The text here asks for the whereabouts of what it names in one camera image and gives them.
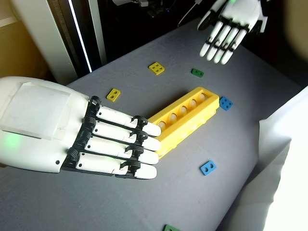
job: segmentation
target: blue toy block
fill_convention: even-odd
[[[205,165],[202,165],[200,167],[201,171],[203,172],[203,174],[205,176],[207,176],[208,174],[210,174],[213,170],[216,169],[216,165],[214,164],[213,161],[208,161]]]
[[[219,105],[223,110],[228,111],[233,106],[233,103],[226,97],[222,97],[219,100]]]

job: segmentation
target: white robotic hand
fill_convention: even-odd
[[[0,163],[152,179],[159,126],[90,100],[65,86],[27,77],[0,79]]]
[[[217,11],[223,6],[220,15]],[[263,16],[260,0],[217,0],[201,19],[198,30],[205,29],[217,21],[215,28],[203,45],[200,56],[207,60],[226,64],[244,36],[254,27],[258,32],[265,30],[267,17]]]

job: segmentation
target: dark background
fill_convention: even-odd
[[[184,23],[202,17],[213,2],[204,0]],[[152,18],[148,14],[151,7],[141,8],[135,3],[116,6],[111,0],[99,1],[107,60],[113,61],[175,29],[193,4],[194,0],[164,0],[163,11]],[[286,41],[283,5],[283,0],[267,3],[269,18],[265,33],[248,34],[242,45],[304,88],[308,85],[308,64]]]

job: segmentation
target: yellow plastic tray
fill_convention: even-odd
[[[149,118],[149,122],[162,129],[157,137],[162,144],[161,150],[157,151],[159,158],[204,124],[218,108],[219,96],[197,87]]]

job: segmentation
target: yellow brick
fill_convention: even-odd
[[[149,118],[149,122],[160,126],[162,130],[161,135],[156,137],[162,145],[156,152],[159,158],[204,124],[218,108],[219,96],[197,87]]]
[[[165,68],[158,62],[155,62],[151,66],[149,66],[149,69],[153,71],[156,75],[161,74],[165,70]]]
[[[120,90],[113,88],[113,89],[111,90],[111,92],[107,95],[106,98],[107,98],[108,100],[111,100],[112,102],[114,102],[114,101],[117,100],[117,98],[120,96],[120,94],[121,94],[121,91],[120,91]]]

